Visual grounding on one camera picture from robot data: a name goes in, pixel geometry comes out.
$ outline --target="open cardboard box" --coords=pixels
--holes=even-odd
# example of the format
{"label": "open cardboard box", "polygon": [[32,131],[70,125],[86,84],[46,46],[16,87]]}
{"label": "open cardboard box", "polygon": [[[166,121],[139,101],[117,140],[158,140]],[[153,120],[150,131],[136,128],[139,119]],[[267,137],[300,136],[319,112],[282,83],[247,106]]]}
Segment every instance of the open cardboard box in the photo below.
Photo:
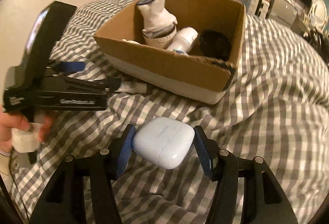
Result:
{"label": "open cardboard box", "polygon": [[239,63],[245,6],[232,0],[166,0],[166,9],[177,18],[177,30],[191,26],[200,34],[211,29],[229,39],[231,54],[224,62],[144,45],[144,20],[135,6],[137,1],[115,14],[94,36],[113,67],[175,94],[208,104],[217,103]]}

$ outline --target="metal screw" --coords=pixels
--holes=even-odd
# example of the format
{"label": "metal screw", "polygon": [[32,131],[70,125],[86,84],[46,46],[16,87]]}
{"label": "metal screw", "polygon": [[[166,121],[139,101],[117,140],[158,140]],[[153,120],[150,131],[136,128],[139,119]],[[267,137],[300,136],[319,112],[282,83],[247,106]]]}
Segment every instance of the metal screw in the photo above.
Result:
{"label": "metal screw", "polygon": [[68,163],[71,162],[71,161],[73,161],[73,156],[72,155],[66,156],[65,157],[65,161],[68,162]]}
{"label": "metal screw", "polygon": [[101,150],[99,151],[99,153],[100,153],[101,155],[107,155],[109,152],[110,152],[110,151],[109,151],[108,149],[106,149],[106,148],[101,149]]}
{"label": "metal screw", "polygon": [[261,158],[260,156],[256,156],[256,157],[255,157],[255,161],[256,161],[256,163],[259,163],[259,164],[261,164],[261,163],[263,163],[263,162],[264,162],[264,159],[263,159],[263,158]]}
{"label": "metal screw", "polygon": [[221,149],[221,150],[219,151],[219,154],[220,154],[221,156],[227,156],[227,155],[229,154],[229,152],[228,152],[228,150],[226,150],[226,149]]}

